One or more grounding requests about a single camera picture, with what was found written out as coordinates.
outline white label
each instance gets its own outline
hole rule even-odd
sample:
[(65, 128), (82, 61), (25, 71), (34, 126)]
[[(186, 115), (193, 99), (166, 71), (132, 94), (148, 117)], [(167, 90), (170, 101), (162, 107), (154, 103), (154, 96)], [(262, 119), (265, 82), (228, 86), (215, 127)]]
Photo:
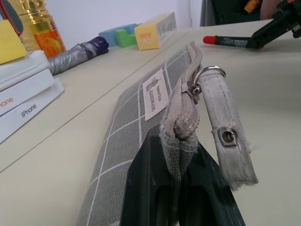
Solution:
[(146, 121), (167, 106), (168, 93), (162, 69), (143, 83), (143, 98)]

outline red marker cap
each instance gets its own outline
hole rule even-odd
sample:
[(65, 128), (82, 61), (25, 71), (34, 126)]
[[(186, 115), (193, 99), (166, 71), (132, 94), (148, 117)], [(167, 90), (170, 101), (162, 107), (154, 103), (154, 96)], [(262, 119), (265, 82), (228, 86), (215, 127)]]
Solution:
[(205, 36), (203, 38), (203, 42), (205, 44), (212, 44), (212, 45), (214, 45), (215, 41), (216, 41), (216, 38), (217, 38), (217, 35), (216, 36)]

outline yellow box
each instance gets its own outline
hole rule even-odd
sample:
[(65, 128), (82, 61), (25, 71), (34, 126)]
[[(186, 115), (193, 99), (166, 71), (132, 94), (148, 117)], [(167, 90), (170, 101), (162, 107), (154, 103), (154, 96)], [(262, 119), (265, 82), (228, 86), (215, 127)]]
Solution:
[(0, 21), (0, 64), (27, 55), (27, 51), (8, 20)]
[(158, 15), (135, 27), (139, 50), (160, 48), (176, 30), (174, 13)]

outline blue eraser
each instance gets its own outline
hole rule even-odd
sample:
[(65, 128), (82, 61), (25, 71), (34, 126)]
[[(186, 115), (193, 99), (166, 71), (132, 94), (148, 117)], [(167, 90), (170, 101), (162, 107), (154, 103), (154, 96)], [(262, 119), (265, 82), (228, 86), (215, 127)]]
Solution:
[(116, 30), (125, 29), (129, 34), (133, 34), (135, 32), (136, 26), (137, 26), (137, 24), (128, 24), (128, 25), (124, 25), (124, 26), (120, 26), (120, 27), (115, 27), (115, 28), (100, 32), (99, 36), (104, 37), (107, 40), (109, 47), (114, 47), (114, 46), (118, 45), (116, 33), (115, 33)]

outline desk surface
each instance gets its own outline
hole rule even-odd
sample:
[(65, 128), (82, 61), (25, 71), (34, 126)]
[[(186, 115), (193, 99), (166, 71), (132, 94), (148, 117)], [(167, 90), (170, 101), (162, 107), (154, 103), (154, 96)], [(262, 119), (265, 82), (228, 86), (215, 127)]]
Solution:
[[(249, 226), (301, 222), (301, 40), (280, 37), (260, 51), (202, 44), (205, 35), (250, 36), (266, 22), (176, 32), (158, 50), (112, 48), (58, 77), (66, 91), (0, 145), (0, 226), (72, 226), (118, 97), (185, 44), (218, 65), (237, 103), (259, 184), (234, 193)], [(215, 158), (205, 104), (197, 135)]]

